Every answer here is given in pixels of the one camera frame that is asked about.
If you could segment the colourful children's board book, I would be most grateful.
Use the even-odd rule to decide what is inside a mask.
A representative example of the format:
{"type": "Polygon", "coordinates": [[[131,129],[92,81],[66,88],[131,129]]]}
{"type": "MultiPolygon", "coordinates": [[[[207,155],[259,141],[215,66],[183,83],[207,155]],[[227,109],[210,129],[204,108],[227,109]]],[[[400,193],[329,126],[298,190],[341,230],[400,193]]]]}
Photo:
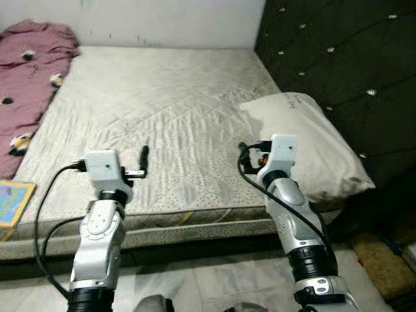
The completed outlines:
{"type": "Polygon", "coordinates": [[[0,179],[0,227],[18,224],[35,190],[36,183],[0,179]]]}

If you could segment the grey quilted mattress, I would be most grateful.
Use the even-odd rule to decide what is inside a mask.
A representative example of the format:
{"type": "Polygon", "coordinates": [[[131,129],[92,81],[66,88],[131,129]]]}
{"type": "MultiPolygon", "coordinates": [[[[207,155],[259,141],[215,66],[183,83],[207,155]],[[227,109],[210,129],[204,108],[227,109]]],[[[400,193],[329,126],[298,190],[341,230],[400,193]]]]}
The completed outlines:
{"type": "Polygon", "coordinates": [[[0,261],[33,258],[33,233],[84,216],[95,197],[83,173],[56,172],[89,151],[118,151],[149,174],[134,186],[124,248],[274,232],[258,190],[235,169],[239,142],[257,142],[240,104],[280,90],[253,51],[83,45],[13,179],[36,183],[18,224],[0,229],[0,261]]]}

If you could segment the white pillow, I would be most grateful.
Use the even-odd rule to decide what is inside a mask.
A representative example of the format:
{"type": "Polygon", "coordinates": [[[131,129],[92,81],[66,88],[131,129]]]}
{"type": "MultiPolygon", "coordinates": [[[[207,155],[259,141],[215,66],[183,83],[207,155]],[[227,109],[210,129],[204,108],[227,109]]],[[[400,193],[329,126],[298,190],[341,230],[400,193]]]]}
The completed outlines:
{"type": "Polygon", "coordinates": [[[312,202],[344,200],[376,185],[359,157],[311,96],[282,92],[240,104],[259,140],[295,135],[299,142],[292,176],[312,202]]]}

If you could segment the dark tufted headboard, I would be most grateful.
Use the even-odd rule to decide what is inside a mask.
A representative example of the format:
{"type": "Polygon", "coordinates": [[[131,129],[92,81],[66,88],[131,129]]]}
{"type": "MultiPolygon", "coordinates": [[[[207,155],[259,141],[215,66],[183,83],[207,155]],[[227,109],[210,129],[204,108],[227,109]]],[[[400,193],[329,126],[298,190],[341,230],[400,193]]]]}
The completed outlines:
{"type": "Polygon", "coordinates": [[[312,96],[375,184],[354,211],[404,210],[414,178],[416,0],[266,0],[255,52],[312,96]]]}

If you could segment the grey robot left leg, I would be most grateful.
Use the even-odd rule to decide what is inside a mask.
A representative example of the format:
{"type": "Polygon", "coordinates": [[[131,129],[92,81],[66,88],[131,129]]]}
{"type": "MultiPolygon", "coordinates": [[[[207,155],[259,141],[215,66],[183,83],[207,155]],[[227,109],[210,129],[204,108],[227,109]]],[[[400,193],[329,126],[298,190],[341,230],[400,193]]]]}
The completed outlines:
{"type": "Polygon", "coordinates": [[[154,294],[140,300],[133,312],[175,312],[175,308],[171,299],[162,294],[154,294]]]}

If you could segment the grey robot leg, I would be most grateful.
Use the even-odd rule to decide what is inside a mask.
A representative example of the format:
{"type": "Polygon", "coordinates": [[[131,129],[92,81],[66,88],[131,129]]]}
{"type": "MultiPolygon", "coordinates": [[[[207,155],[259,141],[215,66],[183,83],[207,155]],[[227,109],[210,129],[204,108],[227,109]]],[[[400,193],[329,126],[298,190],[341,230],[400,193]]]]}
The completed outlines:
{"type": "Polygon", "coordinates": [[[140,300],[133,312],[175,312],[175,308],[171,299],[162,294],[154,294],[140,300]]]}
{"type": "Polygon", "coordinates": [[[259,304],[240,301],[224,312],[267,312],[267,309],[259,304]]]}

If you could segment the mauve cartoon print quilt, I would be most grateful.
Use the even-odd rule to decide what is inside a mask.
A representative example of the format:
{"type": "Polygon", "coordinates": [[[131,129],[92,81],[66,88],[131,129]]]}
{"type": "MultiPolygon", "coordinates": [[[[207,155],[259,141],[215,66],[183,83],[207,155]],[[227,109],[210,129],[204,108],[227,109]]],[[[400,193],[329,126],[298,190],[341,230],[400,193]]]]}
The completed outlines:
{"type": "Polygon", "coordinates": [[[61,23],[27,19],[0,32],[0,179],[15,176],[78,46],[61,23]]]}

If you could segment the grey robot right leg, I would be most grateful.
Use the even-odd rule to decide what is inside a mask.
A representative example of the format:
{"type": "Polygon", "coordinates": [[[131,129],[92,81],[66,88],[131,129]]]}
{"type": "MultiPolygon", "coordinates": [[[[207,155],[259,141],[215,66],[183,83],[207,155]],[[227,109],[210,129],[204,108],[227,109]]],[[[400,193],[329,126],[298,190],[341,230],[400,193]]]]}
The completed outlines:
{"type": "Polygon", "coordinates": [[[224,312],[267,312],[267,309],[259,304],[240,301],[224,312]]]}

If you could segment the brown speckled floor mat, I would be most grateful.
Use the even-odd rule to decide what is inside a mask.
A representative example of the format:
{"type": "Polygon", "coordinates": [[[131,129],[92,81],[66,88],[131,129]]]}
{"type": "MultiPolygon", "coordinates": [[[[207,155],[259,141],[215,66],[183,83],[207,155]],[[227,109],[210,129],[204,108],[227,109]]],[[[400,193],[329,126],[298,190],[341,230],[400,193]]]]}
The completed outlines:
{"type": "Polygon", "coordinates": [[[416,273],[405,256],[395,255],[382,240],[369,233],[354,235],[350,245],[384,300],[414,297],[416,273]]]}

